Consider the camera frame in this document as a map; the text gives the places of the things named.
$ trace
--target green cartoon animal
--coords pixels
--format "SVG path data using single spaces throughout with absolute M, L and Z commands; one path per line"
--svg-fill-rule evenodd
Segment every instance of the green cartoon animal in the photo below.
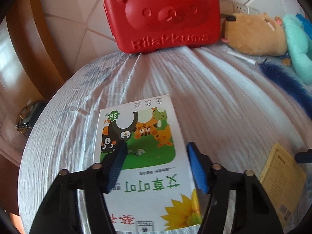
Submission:
M 157 110 L 157 108 L 155 108 L 153 110 L 153 116 L 154 116 L 154 119 L 158 120 L 158 122 L 157 122 L 158 130 L 164 130 L 167 126 L 166 110 L 164 110 L 163 112 L 160 112 Z

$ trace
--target round table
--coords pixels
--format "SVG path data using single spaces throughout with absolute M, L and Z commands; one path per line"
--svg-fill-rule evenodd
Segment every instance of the round table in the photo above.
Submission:
M 291 154 L 311 147 L 312 122 L 301 107 L 257 69 L 227 54 L 227 48 L 216 44 L 151 54 L 117 52 L 74 74 L 44 109 L 24 150 L 18 202 L 26 233 L 59 170 L 77 172 L 92 164 L 103 108 L 170 94 L 185 143 L 195 141 L 230 171 L 252 169 L 259 176 L 276 141 Z M 289 228 L 309 207 L 306 189 Z M 83 231 L 90 233 L 81 192 L 78 198 Z M 230 202 L 233 211 L 234 199 Z

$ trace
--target brown capybara plush toy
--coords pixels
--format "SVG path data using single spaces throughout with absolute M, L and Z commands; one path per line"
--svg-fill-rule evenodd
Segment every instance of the brown capybara plush toy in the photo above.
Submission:
M 287 42 L 279 17 L 266 13 L 228 15 L 221 28 L 221 40 L 230 47 L 250 55 L 280 56 L 287 52 Z

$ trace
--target metal pin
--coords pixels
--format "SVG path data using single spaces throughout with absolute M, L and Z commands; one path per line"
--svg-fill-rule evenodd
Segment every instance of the metal pin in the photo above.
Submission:
M 69 172 L 68 172 L 67 169 L 62 169 L 62 170 L 60 170 L 59 175 L 65 176 L 65 175 L 67 175 L 68 173 L 69 173 Z
M 252 170 L 247 170 L 247 171 L 245 171 L 245 173 L 249 177 L 252 177 L 253 175 L 255 175 L 255 173 Z
M 102 168 L 102 165 L 100 163 L 95 163 L 95 164 L 92 165 L 92 169 L 94 169 L 94 170 L 97 170 L 97 169 L 100 169 L 100 168 Z
M 215 170 L 221 170 L 222 166 L 219 165 L 218 163 L 213 164 L 213 169 Z

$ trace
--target red case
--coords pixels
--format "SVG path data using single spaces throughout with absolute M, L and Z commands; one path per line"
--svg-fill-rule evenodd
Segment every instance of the red case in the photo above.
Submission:
M 220 37 L 219 0 L 104 0 L 104 8 L 125 53 L 213 44 Z

